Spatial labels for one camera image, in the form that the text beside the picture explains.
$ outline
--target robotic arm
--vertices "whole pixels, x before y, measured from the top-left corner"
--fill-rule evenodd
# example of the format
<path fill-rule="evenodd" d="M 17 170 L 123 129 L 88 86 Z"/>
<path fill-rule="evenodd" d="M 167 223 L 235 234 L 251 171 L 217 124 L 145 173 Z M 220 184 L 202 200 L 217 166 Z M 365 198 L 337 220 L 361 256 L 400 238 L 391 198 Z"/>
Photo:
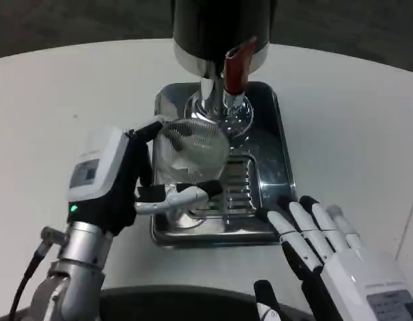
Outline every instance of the robotic arm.
<path fill-rule="evenodd" d="M 102 270 L 113 237 L 131 226 L 137 215 L 188 209 L 223 192 L 218 181 L 151 185 L 146 143 L 157 136 L 163 123 L 155 118 L 140 130 L 124 132 L 110 127 L 90 133 L 70 180 L 67 231 L 43 229 L 43 241 L 15 295 L 9 320 L 15 319 L 28 279 L 53 244 L 61 247 L 58 260 L 34 293 L 31 319 L 95 320 L 105 277 Z M 138 179 L 142 187 L 136 197 Z"/>
<path fill-rule="evenodd" d="M 307 196 L 280 203 L 280 210 L 257 215 L 279 237 L 316 320 L 413 320 L 413 297 L 400 268 L 364 247 L 340 207 L 324 209 Z M 268 281 L 256 282 L 255 294 L 261 320 L 290 320 Z"/>

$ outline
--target label on robot hand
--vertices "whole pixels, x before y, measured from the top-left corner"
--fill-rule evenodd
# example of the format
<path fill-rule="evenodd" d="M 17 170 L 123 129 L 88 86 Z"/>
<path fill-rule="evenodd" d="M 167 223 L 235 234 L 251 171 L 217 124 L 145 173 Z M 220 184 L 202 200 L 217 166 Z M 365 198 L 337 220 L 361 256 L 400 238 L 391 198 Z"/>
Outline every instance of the label on robot hand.
<path fill-rule="evenodd" d="M 413 298 L 407 290 L 370 294 L 367 301 L 379 321 L 413 320 Z"/>
<path fill-rule="evenodd" d="M 94 184 L 99 162 L 99 159 L 92 159 L 77 164 L 70 180 L 70 188 Z"/>

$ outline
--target clear glass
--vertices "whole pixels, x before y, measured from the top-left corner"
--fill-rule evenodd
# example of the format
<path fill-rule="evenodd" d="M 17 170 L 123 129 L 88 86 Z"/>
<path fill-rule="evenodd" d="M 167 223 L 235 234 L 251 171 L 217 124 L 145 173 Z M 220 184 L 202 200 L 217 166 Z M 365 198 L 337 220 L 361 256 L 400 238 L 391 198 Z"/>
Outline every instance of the clear glass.
<path fill-rule="evenodd" d="M 219 179 L 230 153 L 229 141 L 216 124 L 194 118 L 164 126 L 155 148 L 159 169 L 180 183 Z"/>

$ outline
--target black cylinder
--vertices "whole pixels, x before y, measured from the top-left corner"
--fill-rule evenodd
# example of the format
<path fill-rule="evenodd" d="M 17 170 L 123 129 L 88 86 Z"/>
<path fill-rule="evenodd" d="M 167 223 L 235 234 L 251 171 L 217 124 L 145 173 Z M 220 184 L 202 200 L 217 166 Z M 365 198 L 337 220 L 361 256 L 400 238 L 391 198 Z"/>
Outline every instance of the black cylinder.
<path fill-rule="evenodd" d="M 173 36 L 189 55 L 223 65 L 233 47 L 257 37 L 268 43 L 276 0 L 172 0 Z"/>

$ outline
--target black cable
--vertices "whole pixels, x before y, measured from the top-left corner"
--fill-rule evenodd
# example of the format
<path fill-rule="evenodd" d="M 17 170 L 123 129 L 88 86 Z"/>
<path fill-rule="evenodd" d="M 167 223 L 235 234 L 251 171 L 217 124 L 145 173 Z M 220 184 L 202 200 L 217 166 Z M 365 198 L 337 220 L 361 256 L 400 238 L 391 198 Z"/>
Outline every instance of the black cable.
<path fill-rule="evenodd" d="M 31 261 L 24 273 L 24 276 L 22 277 L 21 282 L 19 283 L 19 286 L 17 288 L 17 291 L 15 293 L 15 296 L 13 297 L 12 301 L 12 306 L 11 310 L 9 312 L 9 317 L 8 321 L 15 321 L 16 313 L 17 313 L 17 308 L 18 308 L 18 303 L 21 299 L 22 293 L 24 292 L 24 289 L 28 283 L 28 281 L 31 279 L 33 276 L 34 272 L 36 269 L 39 267 L 40 262 L 45 258 L 47 252 L 51 248 L 51 245 L 48 245 L 44 242 L 40 244 L 40 246 L 37 248 L 36 252 L 34 252 L 33 257 L 31 258 Z"/>

